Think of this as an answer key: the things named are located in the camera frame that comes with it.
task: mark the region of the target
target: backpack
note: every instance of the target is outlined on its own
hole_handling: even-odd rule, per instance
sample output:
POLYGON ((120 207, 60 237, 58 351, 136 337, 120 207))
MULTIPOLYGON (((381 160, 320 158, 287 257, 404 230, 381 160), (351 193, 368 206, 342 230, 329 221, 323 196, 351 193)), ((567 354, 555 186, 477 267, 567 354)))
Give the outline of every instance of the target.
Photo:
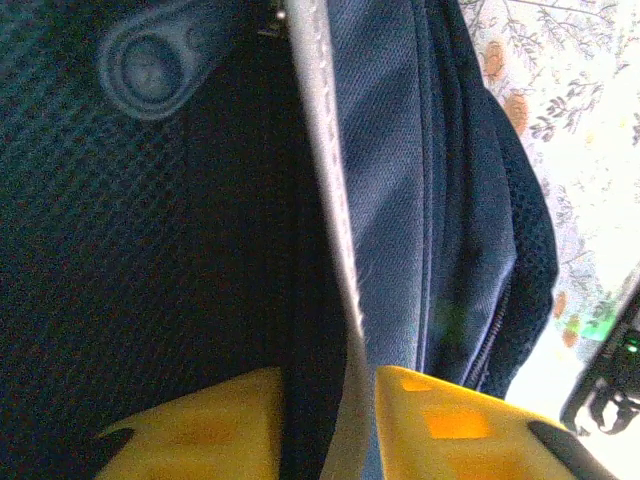
POLYGON ((7 476, 263 367, 282 478, 381 478, 378 365, 504 396, 555 245, 455 2, 0 8, 7 476))

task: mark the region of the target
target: black plastic object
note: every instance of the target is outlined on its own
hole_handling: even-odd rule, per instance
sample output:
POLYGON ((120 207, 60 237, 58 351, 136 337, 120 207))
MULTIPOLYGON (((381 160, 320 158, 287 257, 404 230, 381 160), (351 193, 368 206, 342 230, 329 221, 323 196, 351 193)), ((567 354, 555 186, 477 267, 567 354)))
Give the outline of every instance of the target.
POLYGON ((170 2, 115 24, 98 51, 100 84, 123 112, 160 120, 179 109, 231 51, 243 2, 170 2))
POLYGON ((580 408, 587 404, 600 430, 610 435, 624 430, 635 417, 633 412, 638 408, 633 400, 640 391, 639 327, 640 284, 635 286, 609 337, 585 368, 565 403, 560 419, 567 428, 578 431, 575 418, 580 408), (609 401, 618 406, 618 420, 612 429, 605 430, 602 412, 609 401))
POLYGON ((571 432, 544 422, 529 422, 529 430, 577 480, 616 479, 571 432))

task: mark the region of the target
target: seam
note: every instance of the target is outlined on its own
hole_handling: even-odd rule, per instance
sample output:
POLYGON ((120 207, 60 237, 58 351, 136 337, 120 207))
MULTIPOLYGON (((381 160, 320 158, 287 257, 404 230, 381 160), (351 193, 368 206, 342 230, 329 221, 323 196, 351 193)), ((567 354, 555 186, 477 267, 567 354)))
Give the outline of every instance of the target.
POLYGON ((342 250, 345 254, 344 258, 344 268, 346 269, 347 282, 349 284, 349 293, 353 296, 353 302, 356 305, 356 315, 357 315, 357 328, 360 331, 362 328, 362 315, 359 311, 359 295, 357 288, 357 273, 355 267, 355 253, 354 246, 352 240, 352 232, 351 232, 351 223, 349 218, 349 207, 346 197, 346 181, 344 178, 343 166, 340 161, 340 154, 338 150, 338 134, 336 131, 336 124, 338 122, 338 116, 333 108, 332 102, 332 92, 329 83, 329 79, 333 75, 332 71, 329 71, 329 60, 328 60, 328 42, 324 36, 324 30, 322 28, 322 19, 320 16, 320 11, 318 9, 317 0, 311 0, 310 9, 313 23, 313 33, 315 40, 315 47, 317 51, 318 58, 320 59, 319 67, 321 71, 322 77, 322 86, 323 92, 322 97, 324 100, 324 114, 325 114, 325 130, 329 135, 329 139, 331 142, 331 163, 332 163, 332 184, 333 193, 338 196, 338 208, 336 216, 337 220, 337 230, 338 230, 338 242, 342 244, 342 250))
POLYGON ((427 350, 427 323, 428 319, 426 318, 426 314, 428 311, 428 306, 431 303, 431 290, 429 288, 430 285, 430 260, 432 253, 432 241, 433 241, 433 222, 429 222, 427 212, 429 211, 430 205, 433 204, 433 168, 429 168, 428 165, 428 155, 427 155, 427 144, 425 142, 426 131, 427 131, 427 120, 424 112, 424 69, 422 62, 420 61, 421 54, 424 54, 424 49, 422 48, 422 42, 420 41, 420 26, 418 24, 418 14, 417 10, 422 7, 421 2, 417 2, 413 0, 411 2, 411 13, 413 15, 413 25, 415 29, 416 36, 416 60, 418 67, 418 95, 420 97, 420 124, 422 126, 421 132, 421 141, 422 141, 422 174, 423 179, 425 181, 425 185, 423 187, 423 237, 422 237, 422 287, 421 287, 421 297, 420 297, 420 309, 419 309, 419 318, 418 318, 418 345, 416 349, 416 362, 415 362, 415 370, 418 372, 424 371, 424 359, 426 356, 427 350))

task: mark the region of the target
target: orange flower print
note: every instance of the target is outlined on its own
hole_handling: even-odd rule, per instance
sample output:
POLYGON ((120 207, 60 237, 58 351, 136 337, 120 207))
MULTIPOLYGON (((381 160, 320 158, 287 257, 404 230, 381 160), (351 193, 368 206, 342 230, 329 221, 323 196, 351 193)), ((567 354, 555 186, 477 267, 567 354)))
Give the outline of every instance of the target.
POLYGON ((504 48, 495 40, 489 42, 484 54, 484 74, 489 83, 497 82, 504 76, 504 48))
POLYGON ((562 342, 567 348, 572 348, 580 338, 580 334, 578 333, 579 329, 580 317, 578 315, 571 315, 567 326, 562 332, 562 342))
POLYGON ((511 94, 504 102, 504 111, 515 131, 518 135, 522 135, 529 121, 529 106, 524 95, 519 93, 511 94))
POLYGON ((567 308, 567 294, 566 292, 560 292, 556 296, 556 301, 553 304, 553 318, 560 318, 565 308, 567 308))

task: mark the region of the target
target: padded back panel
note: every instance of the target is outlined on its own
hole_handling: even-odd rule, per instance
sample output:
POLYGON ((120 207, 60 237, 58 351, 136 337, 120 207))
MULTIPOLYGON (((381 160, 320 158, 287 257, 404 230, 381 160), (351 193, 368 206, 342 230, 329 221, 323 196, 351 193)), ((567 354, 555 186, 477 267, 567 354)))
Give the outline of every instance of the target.
POLYGON ((142 123, 55 41, 53 7, 0 12, 4 473, 52 478, 118 419, 281 365, 283 476, 315 475, 344 322, 288 46, 251 37, 142 123))

